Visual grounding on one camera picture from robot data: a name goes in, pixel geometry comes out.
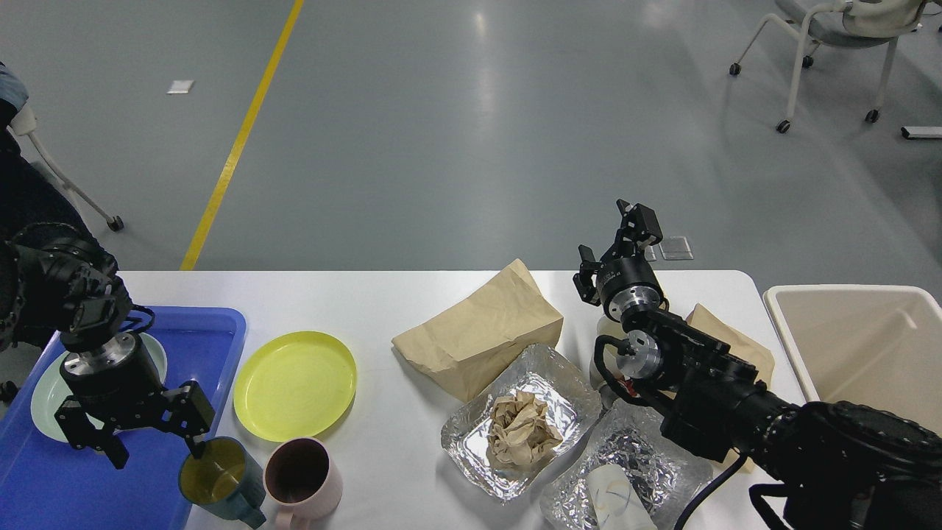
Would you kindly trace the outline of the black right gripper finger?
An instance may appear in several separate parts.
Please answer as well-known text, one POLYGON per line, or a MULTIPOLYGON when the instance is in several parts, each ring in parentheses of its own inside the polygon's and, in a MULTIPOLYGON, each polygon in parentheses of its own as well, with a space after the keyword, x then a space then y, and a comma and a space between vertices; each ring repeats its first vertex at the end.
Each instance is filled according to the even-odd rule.
POLYGON ((650 248, 663 239, 662 228, 656 212, 639 202, 616 201, 621 214, 621 225, 615 236, 615 259, 639 256, 646 261, 655 261, 650 248))
POLYGON ((598 287, 595 284, 595 276, 601 272, 603 263, 596 259, 595 254, 589 246, 580 244, 578 246, 580 264, 578 271, 574 274, 574 285, 576 292, 583 302, 593 306, 601 305, 601 298, 598 287))

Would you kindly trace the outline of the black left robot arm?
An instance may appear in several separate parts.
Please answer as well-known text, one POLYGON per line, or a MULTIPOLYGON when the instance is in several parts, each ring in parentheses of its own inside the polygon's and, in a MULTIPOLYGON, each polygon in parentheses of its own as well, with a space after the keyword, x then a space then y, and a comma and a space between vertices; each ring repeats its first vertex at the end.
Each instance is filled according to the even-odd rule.
POLYGON ((214 409, 194 380, 166 388, 132 312, 136 305, 114 257, 80 238, 21 235, 2 242, 2 347, 40 329, 57 330, 66 349, 58 372, 70 392, 54 418, 74 449, 104 453, 121 469, 129 454, 118 431, 154 428, 185 440, 195 459, 214 409))

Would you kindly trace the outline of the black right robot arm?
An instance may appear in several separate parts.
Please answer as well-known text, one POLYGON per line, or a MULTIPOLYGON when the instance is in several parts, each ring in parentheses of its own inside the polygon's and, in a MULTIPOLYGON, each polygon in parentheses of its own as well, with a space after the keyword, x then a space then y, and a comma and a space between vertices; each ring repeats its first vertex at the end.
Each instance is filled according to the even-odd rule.
POLYGON ((602 258, 578 248, 580 299, 626 333, 599 336, 593 365, 618 398, 662 415, 666 439, 703 459, 739 454, 687 504, 677 529, 747 460, 773 477, 749 490, 768 528, 940 528, 936 433, 847 400, 798 406, 774 395, 729 344, 670 312, 645 256, 662 241, 655 211, 625 200, 617 208, 621 225, 602 258))

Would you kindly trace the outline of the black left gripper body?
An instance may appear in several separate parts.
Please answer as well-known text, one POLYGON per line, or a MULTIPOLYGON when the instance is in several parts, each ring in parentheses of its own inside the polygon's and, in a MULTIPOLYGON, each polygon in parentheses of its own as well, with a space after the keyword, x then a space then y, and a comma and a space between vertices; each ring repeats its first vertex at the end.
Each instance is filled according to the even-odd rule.
POLYGON ((95 355, 67 352, 58 375, 91 418, 115 428, 141 428, 167 375, 162 344, 146 333, 121 333, 95 355))

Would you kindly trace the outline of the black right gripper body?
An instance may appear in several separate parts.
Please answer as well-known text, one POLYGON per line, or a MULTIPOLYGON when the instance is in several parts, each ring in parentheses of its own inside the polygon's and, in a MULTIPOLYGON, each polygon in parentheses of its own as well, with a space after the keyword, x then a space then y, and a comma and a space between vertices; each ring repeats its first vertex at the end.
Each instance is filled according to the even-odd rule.
POLYGON ((620 325, 661 309, 666 295, 645 255, 602 261, 596 278, 603 312, 620 325))

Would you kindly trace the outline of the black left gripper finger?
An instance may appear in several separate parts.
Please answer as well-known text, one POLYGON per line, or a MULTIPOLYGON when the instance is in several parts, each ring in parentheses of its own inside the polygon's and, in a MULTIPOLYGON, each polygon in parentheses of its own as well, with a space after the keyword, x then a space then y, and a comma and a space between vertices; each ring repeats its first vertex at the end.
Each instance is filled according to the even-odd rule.
POLYGON ((195 380, 188 380, 176 389, 166 389, 152 399, 151 426, 164 433, 181 437, 195 459, 206 449, 204 440, 215 417, 208 396, 195 380))
POLYGON ((73 449, 91 448, 103 453, 116 470, 127 466, 130 453, 114 434, 114 428, 108 425, 97 428, 92 425, 81 403, 74 396, 68 396, 58 406, 54 418, 73 449))

